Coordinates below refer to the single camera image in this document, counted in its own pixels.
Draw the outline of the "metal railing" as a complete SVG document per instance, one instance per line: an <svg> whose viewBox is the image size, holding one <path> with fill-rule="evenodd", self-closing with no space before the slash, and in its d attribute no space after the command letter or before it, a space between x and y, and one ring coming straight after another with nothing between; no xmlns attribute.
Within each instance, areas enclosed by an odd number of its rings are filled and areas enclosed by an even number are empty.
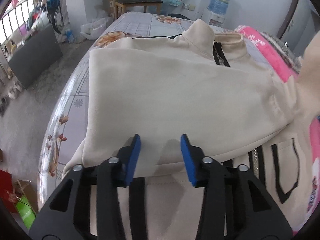
<svg viewBox="0 0 320 240"><path fill-rule="evenodd" d="M1 48L4 57L8 59L5 44L18 31L20 36L27 33L27 22L30 13L35 8L34 0L11 0L1 18Z"/></svg>

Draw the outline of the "red box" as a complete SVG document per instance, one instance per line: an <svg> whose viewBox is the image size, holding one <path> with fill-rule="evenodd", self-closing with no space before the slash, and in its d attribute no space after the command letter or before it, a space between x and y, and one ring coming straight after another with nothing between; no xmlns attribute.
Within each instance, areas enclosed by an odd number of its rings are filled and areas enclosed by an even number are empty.
<svg viewBox="0 0 320 240"><path fill-rule="evenodd" d="M12 176L3 170L0 170L0 196L10 213L18 213L16 209L17 199L13 193Z"/></svg>

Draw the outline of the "pink floral blanket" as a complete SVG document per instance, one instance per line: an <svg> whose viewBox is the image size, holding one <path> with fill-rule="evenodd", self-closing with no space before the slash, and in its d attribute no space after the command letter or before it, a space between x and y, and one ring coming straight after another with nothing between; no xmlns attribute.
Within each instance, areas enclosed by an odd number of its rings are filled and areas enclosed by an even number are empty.
<svg viewBox="0 0 320 240"><path fill-rule="evenodd" d="M252 169L297 233L319 204L319 35L298 57L302 67L297 74L258 31L244 25L236 31L257 47L284 84L304 86L303 102L311 108L304 114L307 107L298 107L294 120L278 135L233 159L234 167L246 164Z"/></svg>

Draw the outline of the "wooden chair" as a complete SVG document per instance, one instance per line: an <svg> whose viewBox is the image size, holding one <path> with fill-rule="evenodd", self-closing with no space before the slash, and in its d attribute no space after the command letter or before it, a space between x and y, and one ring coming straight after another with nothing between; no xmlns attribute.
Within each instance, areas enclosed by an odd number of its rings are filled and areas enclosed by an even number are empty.
<svg viewBox="0 0 320 240"><path fill-rule="evenodd" d="M125 14L127 8L131 7L144 7L143 12L147 11L147 7L156 7L157 14L161 11L163 4L162 0L108 0L110 16L116 20L119 17L119 13Z"/></svg>

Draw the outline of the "white water dispenser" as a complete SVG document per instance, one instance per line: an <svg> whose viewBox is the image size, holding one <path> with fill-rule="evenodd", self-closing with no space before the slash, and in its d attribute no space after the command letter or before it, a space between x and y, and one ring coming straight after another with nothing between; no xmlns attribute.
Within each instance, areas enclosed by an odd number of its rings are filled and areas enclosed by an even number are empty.
<svg viewBox="0 0 320 240"><path fill-rule="evenodd" d="M204 9L201 19L207 24L217 26L217 27L222 27L225 22L224 15L216 14L208 10L207 8Z"/></svg>

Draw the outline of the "floral bed sheet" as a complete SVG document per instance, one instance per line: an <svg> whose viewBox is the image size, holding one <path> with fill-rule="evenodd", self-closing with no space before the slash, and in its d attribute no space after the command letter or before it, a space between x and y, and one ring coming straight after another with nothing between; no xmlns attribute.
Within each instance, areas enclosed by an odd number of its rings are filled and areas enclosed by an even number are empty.
<svg viewBox="0 0 320 240"><path fill-rule="evenodd" d="M163 15L127 12L104 33L174 36L193 23ZM87 130L89 102L89 54L86 53L67 81L50 117L40 152L37 203L42 207L62 179L62 172L83 141Z"/></svg>

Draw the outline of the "green paper bag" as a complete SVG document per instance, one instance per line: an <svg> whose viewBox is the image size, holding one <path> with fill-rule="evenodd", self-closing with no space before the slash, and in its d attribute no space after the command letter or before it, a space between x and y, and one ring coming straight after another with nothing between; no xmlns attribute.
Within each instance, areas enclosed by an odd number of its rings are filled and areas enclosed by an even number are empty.
<svg viewBox="0 0 320 240"><path fill-rule="evenodd" d="M36 215L31 207L31 204L29 203L29 200L26 198L26 196L22 196L21 198L18 198L15 206L23 221L23 224L27 229L30 229L36 218Z"/></svg>

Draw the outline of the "cream zip-up jacket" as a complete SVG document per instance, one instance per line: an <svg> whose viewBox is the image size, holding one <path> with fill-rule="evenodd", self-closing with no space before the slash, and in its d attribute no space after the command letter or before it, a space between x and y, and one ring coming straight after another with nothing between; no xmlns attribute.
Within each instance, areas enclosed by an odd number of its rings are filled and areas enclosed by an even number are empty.
<svg viewBox="0 0 320 240"><path fill-rule="evenodd" d="M297 76L254 61L239 33L196 20L175 37L123 37L89 54L88 126L65 166L91 167L135 134L145 179L149 239L194 239L202 189L187 180L186 134L213 159L251 167L294 232L311 216L319 184L311 123L319 116L319 36Z"/></svg>

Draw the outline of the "white plastic bag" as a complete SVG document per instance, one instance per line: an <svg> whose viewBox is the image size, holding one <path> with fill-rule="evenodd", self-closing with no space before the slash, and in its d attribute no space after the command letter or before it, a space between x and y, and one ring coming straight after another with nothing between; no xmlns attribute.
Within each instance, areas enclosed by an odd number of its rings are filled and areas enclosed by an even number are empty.
<svg viewBox="0 0 320 240"><path fill-rule="evenodd" d="M91 23L83 24L80 34L88 40L96 40L112 23L111 17L97 18Z"/></svg>

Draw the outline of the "blue water bottle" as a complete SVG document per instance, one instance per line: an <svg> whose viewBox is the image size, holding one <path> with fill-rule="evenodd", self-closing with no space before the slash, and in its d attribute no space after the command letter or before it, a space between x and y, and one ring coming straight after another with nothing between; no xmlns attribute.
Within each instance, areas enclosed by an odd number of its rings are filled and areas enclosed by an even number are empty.
<svg viewBox="0 0 320 240"><path fill-rule="evenodd" d="M210 0L207 9L218 15L225 15L229 6L230 0Z"/></svg>

